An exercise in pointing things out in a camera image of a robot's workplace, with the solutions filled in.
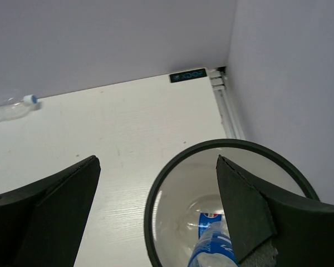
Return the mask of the blue label bottle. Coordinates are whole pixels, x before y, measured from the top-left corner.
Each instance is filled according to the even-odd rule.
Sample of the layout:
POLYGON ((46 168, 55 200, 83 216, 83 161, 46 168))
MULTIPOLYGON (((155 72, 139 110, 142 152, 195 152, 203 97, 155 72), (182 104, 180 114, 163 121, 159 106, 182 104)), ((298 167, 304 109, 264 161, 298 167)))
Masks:
POLYGON ((188 262, 189 266, 239 266, 223 214, 201 213, 198 238, 188 262))

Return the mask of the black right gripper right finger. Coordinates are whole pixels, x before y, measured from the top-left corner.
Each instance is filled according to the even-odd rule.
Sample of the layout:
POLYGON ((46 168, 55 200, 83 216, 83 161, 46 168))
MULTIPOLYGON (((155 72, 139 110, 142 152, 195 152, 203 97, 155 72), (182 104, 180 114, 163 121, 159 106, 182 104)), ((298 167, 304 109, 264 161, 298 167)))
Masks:
POLYGON ((334 205, 271 184, 223 156, 217 179, 241 266, 334 266, 334 205))

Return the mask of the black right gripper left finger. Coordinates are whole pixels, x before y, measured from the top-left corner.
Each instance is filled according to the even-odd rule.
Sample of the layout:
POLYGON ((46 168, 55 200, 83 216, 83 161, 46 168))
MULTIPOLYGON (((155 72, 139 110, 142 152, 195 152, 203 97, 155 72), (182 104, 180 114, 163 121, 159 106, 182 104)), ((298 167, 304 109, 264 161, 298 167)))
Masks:
POLYGON ((100 172, 90 156, 0 194, 0 266, 74 266, 100 172))

